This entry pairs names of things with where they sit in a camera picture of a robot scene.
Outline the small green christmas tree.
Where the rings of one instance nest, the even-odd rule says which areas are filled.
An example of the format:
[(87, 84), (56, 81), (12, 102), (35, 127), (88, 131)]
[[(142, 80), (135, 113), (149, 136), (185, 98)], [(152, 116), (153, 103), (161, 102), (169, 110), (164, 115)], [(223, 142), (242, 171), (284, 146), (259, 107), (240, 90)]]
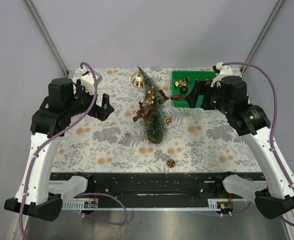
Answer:
[(161, 89), (156, 81), (139, 66), (138, 72), (144, 81), (144, 99), (139, 103), (139, 114), (144, 121), (144, 133), (149, 142), (160, 144), (167, 133), (164, 104), (159, 93)]

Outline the brown ribbon gold berries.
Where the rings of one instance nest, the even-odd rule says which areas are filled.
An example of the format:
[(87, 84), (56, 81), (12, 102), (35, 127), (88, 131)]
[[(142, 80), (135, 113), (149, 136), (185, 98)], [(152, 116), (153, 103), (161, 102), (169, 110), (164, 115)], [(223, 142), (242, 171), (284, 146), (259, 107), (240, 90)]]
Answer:
[(139, 102), (139, 109), (136, 112), (136, 116), (133, 117), (133, 122), (135, 123), (139, 119), (144, 119), (145, 124), (149, 126), (152, 123), (150, 116), (156, 112), (156, 103), (163, 104), (167, 100), (184, 101), (185, 97), (180, 94), (166, 96), (162, 90), (155, 91), (155, 88), (152, 86), (147, 91), (145, 100)]

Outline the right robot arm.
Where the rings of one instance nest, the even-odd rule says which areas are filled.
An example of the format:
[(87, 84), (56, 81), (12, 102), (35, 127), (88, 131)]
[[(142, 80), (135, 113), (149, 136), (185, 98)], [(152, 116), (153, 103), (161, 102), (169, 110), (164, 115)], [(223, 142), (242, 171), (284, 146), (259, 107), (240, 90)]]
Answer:
[(190, 108), (196, 106), (199, 96), (203, 96), (202, 109), (218, 110), (226, 116), (228, 124), (249, 146), (266, 180), (265, 184), (256, 183), (228, 172), (214, 185), (215, 194), (220, 198), (234, 194), (247, 199), (269, 220), (293, 210), (294, 175), (275, 149), (266, 113), (249, 103), (247, 84), (239, 76), (225, 76), (217, 82), (197, 80), (186, 96)]

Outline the pine cone front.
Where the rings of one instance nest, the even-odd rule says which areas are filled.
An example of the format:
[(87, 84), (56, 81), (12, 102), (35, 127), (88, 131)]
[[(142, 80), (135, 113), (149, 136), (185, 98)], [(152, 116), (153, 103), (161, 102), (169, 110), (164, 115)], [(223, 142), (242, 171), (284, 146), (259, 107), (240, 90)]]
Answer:
[(167, 164), (167, 166), (168, 166), (169, 168), (173, 168), (173, 167), (175, 167), (175, 165), (176, 165), (176, 161), (175, 161), (174, 159), (168, 159), (168, 160), (166, 161), (166, 164)]

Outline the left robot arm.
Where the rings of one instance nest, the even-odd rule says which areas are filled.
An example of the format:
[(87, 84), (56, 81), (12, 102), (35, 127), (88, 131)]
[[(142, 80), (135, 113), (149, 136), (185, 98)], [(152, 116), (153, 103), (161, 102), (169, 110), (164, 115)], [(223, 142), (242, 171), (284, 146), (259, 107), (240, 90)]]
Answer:
[(78, 194), (85, 198), (94, 195), (93, 176), (88, 173), (76, 172), (54, 190), (49, 190), (49, 179), (64, 133), (74, 127), (72, 117), (104, 121), (114, 111), (107, 94), (103, 94), (102, 105), (96, 105), (100, 82), (87, 75), (76, 82), (56, 78), (48, 85), (48, 96), (32, 116), (30, 152), (21, 185), (15, 197), (5, 201), (5, 210), (52, 222), (64, 203)]

